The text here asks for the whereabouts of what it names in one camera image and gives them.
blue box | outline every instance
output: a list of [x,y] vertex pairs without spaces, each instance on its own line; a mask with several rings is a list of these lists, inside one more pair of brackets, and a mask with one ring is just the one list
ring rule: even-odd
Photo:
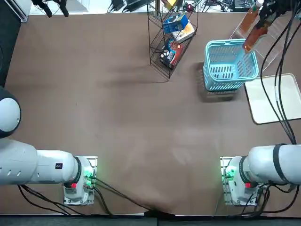
[[188,19],[185,14],[177,14],[171,16],[163,22],[164,33],[171,33],[183,30],[188,24]]

black cable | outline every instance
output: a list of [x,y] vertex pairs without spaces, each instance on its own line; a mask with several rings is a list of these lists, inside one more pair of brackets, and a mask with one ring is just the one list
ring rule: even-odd
[[[258,187],[258,189],[261,189],[261,188],[262,188],[263,186],[265,186],[265,185],[268,185],[268,183],[267,183],[267,184],[262,184],[262,185],[260,185],[260,186]],[[244,206],[243,211],[241,212],[241,214],[244,214],[245,209],[246,209],[246,207],[248,206],[248,203],[250,202],[250,200],[252,199],[252,197],[255,195],[255,193],[256,193],[256,192],[253,192],[252,195],[250,195],[250,198],[249,198],[248,201],[246,202],[246,204],[245,204],[245,206]]]
[[287,210],[288,210],[289,208],[291,208],[292,205],[295,203],[295,201],[296,201],[296,199],[297,199],[297,196],[298,196],[298,193],[299,193],[299,188],[300,188],[300,185],[297,185],[296,193],[295,193],[295,195],[294,195],[294,197],[293,197],[293,200],[291,201],[291,203],[290,203],[287,207],[285,207],[285,208],[283,208],[283,209],[281,209],[281,210],[276,210],[276,211],[264,211],[264,212],[262,212],[262,213],[281,213],[281,212],[287,211]]
[[289,38],[289,34],[290,34],[290,29],[291,29],[291,26],[292,26],[292,23],[293,23],[293,19],[295,17],[295,14],[296,14],[296,11],[297,11],[297,6],[298,4],[296,3],[295,6],[294,6],[294,10],[292,12],[292,17],[291,17],[291,20],[289,21],[289,26],[288,26],[288,29],[287,29],[287,33],[286,33],[286,37],[285,37],[285,44],[284,44],[284,47],[283,47],[283,52],[282,52],[282,57],[281,57],[281,60],[280,60],[280,72],[279,72],[279,79],[278,79],[278,97],[279,97],[279,103],[280,103],[280,106],[281,106],[281,110],[282,110],[282,113],[283,113],[283,117],[284,117],[284,120],[289,128],[289,131],[291,132],[292,134],[292,139],[293,139],[293,144],[297,144],[296,142],[296,138],[295,138],[295,135],[294,135],[294,132],[293,132],[293,129],[289,123],[289,121],[287,120],[287,117],[286,117],[286,114],[285,114],[285,111],[284,111],[284,108],[283,108],[283,103],[282,103],[282,98],[281,98],[281,75],[282,75],[282,67],[283,67],[283,63],[284,63],[284,57],[285,57],[285,54],[286,54],[286,51],[287,51],[287,42],[288,42],[288,38]]
[[26,185],[21,185],[21,187],[22,187],[24,190],[26,190],[28,193],[30,193],[30,194],[32,194],[32,195],[34,195],[34,196],[36,196],[36,197],[38,197],[38,198],[40,198],[40,199],[46,201],[46,202],[52,203],[52,204],[54,204],[55,206],[59,205],[59,206],[65,207],[65,208],[67,208],[67,209],[69,209],[69,210],[71,210],[71,211],[73,211],[73,212],[75,212],[75,213],[77,213],[77,214],[80,214],[81,216],[86,216],[85,214],[80,213],[80,212],[74,210],[73,208],[71,208],[71,207],[69,207],[69,206],[67,206],[67,205],[64,205],[64,204],[61,204],[61,203],[59,203],[59,202],[55,202],[55,201],[52,201],[52,200],[48,199],[47,197],[45,197],[45,196],[42,195],[41,193],[35,191],[34,189],[32,189],[32,188],[30,188],[30,187],[28,187],[28,186],[26,186]]
[[[296,28],[296,30],[294,31],[294,33],[293,33],[293,35],[292,35],[290,41],[288,42],[287,47],[286,47],[286,50],[289,48],[290,44],[292,43],[292,40],[293,40],[294,36],[296,35],[297,31],[299,30],[300,26],[301,26],[301,22],[299,23],[299,25],[298,25],[298,27]],[[278,68],[277,68],[277,70],[276,70],[275,80],[274,80],[274,86],[275,86],[275,89],[276,89],[276,81],[277,81],[278,71],[279,71],[279,69],[280,69],[281,64],[283,64],[283,61],[284,61],[283,59],[280,60],[280,63],[279,63]],[[287,122],[287,128],[291,131],[293,143],[294,143],[294,144],[297,144],[295,135],[294,135],[294,133],[293,133],[293,129],[292,129],[292,127],[291,127],[289,121],[287,120],[284,111],[283,111],[284,116],[282,115],[282,111],[280,110],[280,106],[279,106],[279,103],[278,103],[277,98],[276,98],[276,104],[277,104],[277,108],[278,108],[278,110],[279,110],[279,112],[280,112],[280,115],[281,115],[282,120],[283,120],[283,121],[285,120],[285,121]]]
[[57,211],[57,210],[54,210],[54,209],[51,209],[51,208],[46,208],[46,207],[43,207],[43,206],[40,206],[40,205],[37,205],[37,204],[31,202],[31,201],[26,197],[26,195],[23,193],[23,191],[22,191],[20,185],[18,185],[18,188],[19,188],[19,191],[20,191],[21,195],[22,195],[22,196],[25,198],[25,200],[26,200],[27,202],[29,202],[31,205],[33,205],[33,206],[35,206],[35,207],[39,207],[39,208],[44,209],[44,210],[50,210],[50,211],[52,211],[52,212],[56,212],[56,213],[60,213],[60,214],[66,215],[66,213],[64,213],[64,212],[60,212],[60,211]]
[[285,190],[281,189],[280,187],[278,187],[277,185],[271,185],[271,186],[277,188],[279,191],[281,191],[283,193],[290,193],[290,191],[285,191]]
[[111,6],[113,5],[113,2],[111,2],[111,4],[108,7],[107,13],[109,12],[109,9],[111,8]]
[[[34,190],[31,190],[31,188],[29,188],[29,187],[27,187],[27,186],[23,186],[23,185],[21,185],[21,187],[25,190],[25,191],[27,191],[28,193],[30,193],[30,194],[32,194],[32,195],[34,195],[34,196],[36,196],[36,197],[38,197],[38,198],[40,198],[40,199],[42,199],[42,200],[45,200],[45,201],[47,201],[47,202],[50,202],[50,201],[48,201],[48,198],[46,198],[45,196],[43,196],[41,193],[38,193],[38,192],[36,192],[36,191],[34,191]],[[64,210],[62,207],[60,207],[59,205],[57,205],[57,204],[54,204],[57,208],[59,208],[59,209],[61,209],[62,211],[64,211],[66,214],[68,214],[68,215],[70,215],[70,213],[68,213],[66,210]]]
[[205,8],[206,8],[206,6],[207,6],[208,2],[209,2],[209,0],[206,0],[206,3],[205,3],[205,6],[204,6],[204,8],[203,8],[203,11],[202,11],[202,13],[204,12],[204,10],[205,10]]
[[101,200],[102,200],[102,204],[103,204],[103,207],[104,207],[104,210],[107,214],[109,215],[113,215],[112,212],[109,210],[105,200],[104,200],[104,197],[103,197],[103,194],[95,187],[94,190],[99,194]]
[[100,183],[106,185],[107,187],[109,187],[110,189],[112,189],[113,191],[115,191],[116,193],[118,193],[121,197],[123,197],[123,198],[125,198],[125,199],[131,201],[132,203],[136,204],[137,206],[140,206],[140,207],[142,207],[142,208],[145,208],[145,209],[147,209],[147,210],[149,210],[149,211],[152,210],[152,209],[150,209],[150,208],[148,208],[148,207],[145,207],[145,206],[143,206],[143,205],[137,203],[135,200],[133,200],[133,199],[131,199],[130,197],[126,196],[126,195],[123,194],[122,192],[116,190],[114,187],[112,187],[111,185],[105,183],[104,181],[102,181],[102,180],[100,180],[100,179],[98,179],[98,178],[96,178],[96,177],[90,177],[90,178],[91,178],[91,179],[95,179],[95,180],[99,181]]
[[295,193],[295,195],[293,197],[293,200],[290,202],[290,204],[288,206],[286,206],[285,208],[280,209],[280,210],[263,211],[264,208],[265,208],[265,206],[266,206],[266,204],[268,203],[268,200],[269,200],[269,196],[270,196],[270,190],[269,190],[269,188],[271,186],[277,188],[281,192],[289,193],[289,191],[284,191],[281,188],[277,187],[276,185],[269,185],[268,188],[267,188],[267,190],[266,190],[266,193],[264,195],[263,204],[262,204],[261,209],[259,211],[253,211],[253,212],[247,212],[247,213],[243,213],[243,214],[232,215],[230,217],[237,217],[237,216],[241,216],[241,217],[256,217],[256,216],[260,216],[262,213],[280,213],[280,212],[284,212],[284,211],[288,210],[289,208],[291,208],[292,205],[295,203],[295,201],[297,199],[297,196],[298,196],[298,193],[299,193],[299,187],[300,187],[299,185],[297,185],[296,193]]
[[268,102],[269,102],[271,108],[273,109],[273,112],[274,112],[275,115],[277,116],[277,119],[279,120],[279,122],[280,122],[282,128],[284,129],[284,131],[285,131],[285,133],[287,134],[288,138],[290,139],[291,143],[293,143],[292,137],[290,136],[290,134],[289,134],[288,131],[286,130],[285,126],[283,125],[283,123],[282,123],[282,121],[281,121],[279,115],[277,114],[277,112],[276,112],[276,110],[275,110],[275,108],[274,108],[274,106],[273,106],[273,104],[272,104],[272,102],[271,102],[271,100],[270,100],[270,98],[269,98],[269,96],[268,96],[268,93],[267,93],[267,91],[266,91],[266,89],[265,89],[265,87],[264,87],[263,79],[262,79],[262,73],[263,73],[263,67],[264,67],[264,64],[265,64],[265,62],[267,61],[267,58],[268,58],[268,56],[270,55],[270,53],[271,53],[271,51],[273,50],[273,48],[277,45],[277,43],[279,42],[279,40],[281,39],[281,37],[282,37],[282,36],[284,35],[284,33],[286,32],[288,26],[289,26],[289,24],[287,24],[287,26],[285,27],[285,29],[281,32],[281,34],[279,35],[279,37],[276,39],[276,41],[274,42],[274,44],[271,46],[271,48],[269,49],[268,53],[266,54],[266,56],[265,56],[265,58],[264,58],[264,60],[263,60],[262,66],[261,66],[261,70],[260,70],[260,81],[261,81],[261,86],[262,86],[262,88],[263,88],[264,94],[265,94],[265,96],[267,97]]

plastic basket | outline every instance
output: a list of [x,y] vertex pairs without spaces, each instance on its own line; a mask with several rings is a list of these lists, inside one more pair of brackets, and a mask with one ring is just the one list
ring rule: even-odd
[[245,54],[245,39],[216,40],[205,48],[204,80],[208,91],[236,90],[254,80],[258,64],[254,52]]

green indicator light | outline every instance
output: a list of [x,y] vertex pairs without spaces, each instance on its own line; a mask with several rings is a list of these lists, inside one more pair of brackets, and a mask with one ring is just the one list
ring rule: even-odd
[[232,180],[234,178],[235,171],[236,171],[236,167],[233,167],[233,166],[227,167],[226,178],[228,178],[229,180]]

brown table surface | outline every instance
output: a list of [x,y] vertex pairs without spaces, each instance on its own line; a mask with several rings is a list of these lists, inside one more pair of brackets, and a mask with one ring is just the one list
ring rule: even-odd
[[[146,14],[30,16],[21,26],[6,85],[22,108],[12,137],[37,149],[97,155],[98,177],[141,203],[174,214],[213,214],[222,193],[220,156],[289,143],[279,123],[254,124],[244,89],[232,101],[211,103],[198,93],[206,43],[227,39],[242,16],[200,14],[198,33],[167,83],[148,65]],[[283,71],[299,83],[300,37]],[[301,121],[291,125],[298,139]],[[33,187],[56,201],[63,198],[61,185]],[[113,213],[143,212],[103,194]],[[282,208],[292,196],[272,189],[266,209]],[[2,214],[49,213],[30,206],[16,186],[2,186],[0,200]],[[300,207],[298,199],[281,215],[301,217]],[[103,213],[99,203],[78,209]],[[217,214],[240,212],[221,204]]]

